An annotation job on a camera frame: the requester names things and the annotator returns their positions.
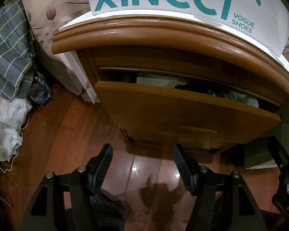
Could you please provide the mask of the white XINCCI shoe box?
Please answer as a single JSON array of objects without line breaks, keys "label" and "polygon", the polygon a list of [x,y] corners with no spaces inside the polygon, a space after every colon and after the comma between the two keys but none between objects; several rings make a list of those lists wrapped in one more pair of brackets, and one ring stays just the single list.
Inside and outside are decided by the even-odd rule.
[{"label": "white XINCCI shoe box", "polygon": [[89,0],[94,15],[120,10],[162,10],[226,25],[280,56],[289,35],[281,0]]}]

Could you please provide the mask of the wooden nightstand drawer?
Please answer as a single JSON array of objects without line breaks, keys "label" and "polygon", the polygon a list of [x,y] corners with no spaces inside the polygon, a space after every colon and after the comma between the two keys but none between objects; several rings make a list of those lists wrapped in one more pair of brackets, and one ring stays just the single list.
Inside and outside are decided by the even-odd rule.
[{"label": "wooden nightstand drawer", "polygon": [[197,79],[127,68],[99,73],[94,89],[127,142],[223,151],[262,136],[281,121],[267,110],[189,91]]}]

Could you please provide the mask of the grey plaid cloth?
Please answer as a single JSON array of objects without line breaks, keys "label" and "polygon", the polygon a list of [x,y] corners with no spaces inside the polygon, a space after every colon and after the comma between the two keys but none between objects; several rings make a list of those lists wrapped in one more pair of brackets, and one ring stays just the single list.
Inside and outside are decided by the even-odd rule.
[{"label": "grey plaid cloth", "polygon": [[34,78],[33,33],[21,0],[0,8],[0,95],[28,96]]}]

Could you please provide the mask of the white leaf-print fabric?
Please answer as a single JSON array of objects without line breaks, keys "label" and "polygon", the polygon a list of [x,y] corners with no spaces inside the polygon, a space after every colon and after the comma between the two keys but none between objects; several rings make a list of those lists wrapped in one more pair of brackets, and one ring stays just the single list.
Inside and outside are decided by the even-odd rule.
[{"label": "white leaf-print fabric", "polygon": [[28,99],[8,102],[0,95],[0,161],[10,161],[22,145],[21,126],[31,108]]}]

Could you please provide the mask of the blue patterned bag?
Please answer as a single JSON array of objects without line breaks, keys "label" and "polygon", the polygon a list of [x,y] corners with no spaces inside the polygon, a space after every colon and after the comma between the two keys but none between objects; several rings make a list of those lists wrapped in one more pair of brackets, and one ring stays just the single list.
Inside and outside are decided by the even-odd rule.
[{"label": "blue patterned bag", "polygon": [[29,99],[40,106],[46,106],[52,100],[52,92],[45,77],[36,71],[29,92]]}]

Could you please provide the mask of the plaid slipper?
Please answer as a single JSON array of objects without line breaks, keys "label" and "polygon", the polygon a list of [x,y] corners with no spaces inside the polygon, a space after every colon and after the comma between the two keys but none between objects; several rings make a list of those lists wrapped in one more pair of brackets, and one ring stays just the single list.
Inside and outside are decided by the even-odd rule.
[{"label": "plaid slipper", "polygon": [[120,201],[114,201],[102,192],[89,195],[97,230],[124,230],[126,209]]}]

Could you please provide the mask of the brown wooden nightstand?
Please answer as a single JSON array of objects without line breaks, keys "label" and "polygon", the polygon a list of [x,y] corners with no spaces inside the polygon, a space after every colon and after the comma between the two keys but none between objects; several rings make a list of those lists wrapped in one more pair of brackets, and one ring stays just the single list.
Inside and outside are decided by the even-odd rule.
[{"label": "brown wooden nightstand", "polygon": [[260,109],[279,116],[289,104],[289,73],[281,64],[247,41],[203,23],[162,16],[93,19],[55,34],[52,52],[69,51],[76,51],[93,89],[100,69],[127,68],[193,78],[253,96]]}]

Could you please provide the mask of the dark blue speckled underwear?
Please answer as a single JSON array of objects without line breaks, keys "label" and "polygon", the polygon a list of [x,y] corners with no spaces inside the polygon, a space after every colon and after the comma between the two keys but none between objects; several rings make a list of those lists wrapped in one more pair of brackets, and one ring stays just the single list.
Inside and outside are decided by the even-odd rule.
[{"label": "dark blue speckled underwear", "polygon": [[223,98],[227,93],[227,89],[217,87],[215,85],[207,85],[207,84],[191,84],[187,83],[184,85],[176,85],[175,89],[191,91],[201,94],[207,94],[212,96],[217,96]]}]

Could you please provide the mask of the pink floral bed sheet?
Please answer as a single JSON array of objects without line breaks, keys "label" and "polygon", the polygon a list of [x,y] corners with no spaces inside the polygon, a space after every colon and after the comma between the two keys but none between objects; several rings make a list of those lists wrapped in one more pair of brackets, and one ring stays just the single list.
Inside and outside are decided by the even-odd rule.
[{"label": "pink floral bed sheet", "polygon": [[[17,0],[5,0],[8,4]],[[54,35],[61,27],[90,11],[89,0],[21,0],[35,39],[40,46],[44,67],[75,95],[83,86],[64,54],[53,54]]]}]

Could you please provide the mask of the light blue underwear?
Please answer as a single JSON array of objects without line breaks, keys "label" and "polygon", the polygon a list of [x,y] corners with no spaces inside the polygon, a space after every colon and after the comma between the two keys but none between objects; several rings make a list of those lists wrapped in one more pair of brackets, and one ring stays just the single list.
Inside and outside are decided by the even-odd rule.
[{"label": "light blue underwear", "polygon": [[237,92],[229,92],[224,95],[224,98],[237,101],[246,105],[250,105],[256,108],[259,108],[259,103],[256,97],[237,93]]}]

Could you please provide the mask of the white cardboard strip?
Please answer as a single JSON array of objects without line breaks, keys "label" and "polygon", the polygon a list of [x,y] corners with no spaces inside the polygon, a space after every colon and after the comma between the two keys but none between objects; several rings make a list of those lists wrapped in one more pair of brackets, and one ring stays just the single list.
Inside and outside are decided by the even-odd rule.
[{"label": "white cardboard strip", "polygon": [[78,58],[78,55],[76,54],[76,51],[64,52],[64,55],[69,65],[71,66],[72,70],[74,71],[75,75],[81,82],[91,102],[93,104],[100,103],[100,100],[97,97],[97,94],[95,90],[93,89],[93,86],[91,85],[91,82],[89,81],[89,78],[87,77],[86,72],[84,71],[80,63],[80,60]]}]

